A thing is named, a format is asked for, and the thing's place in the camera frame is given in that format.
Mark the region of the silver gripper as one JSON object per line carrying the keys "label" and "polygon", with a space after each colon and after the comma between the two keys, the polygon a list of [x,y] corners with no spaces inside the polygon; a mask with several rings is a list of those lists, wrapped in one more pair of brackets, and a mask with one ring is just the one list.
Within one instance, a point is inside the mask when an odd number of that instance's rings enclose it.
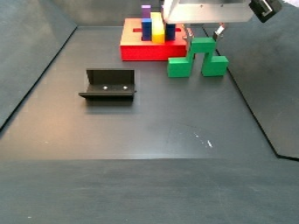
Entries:
{"label": "silver gripper", "polygon": [[253,15],[249,0],[164,0],[162,19],[166,24],[184,24],[182,39],[193,39],[192,28],[186,24],[220,23],[212,34],[213,40],[222,37],[222,23],[246,22]]}

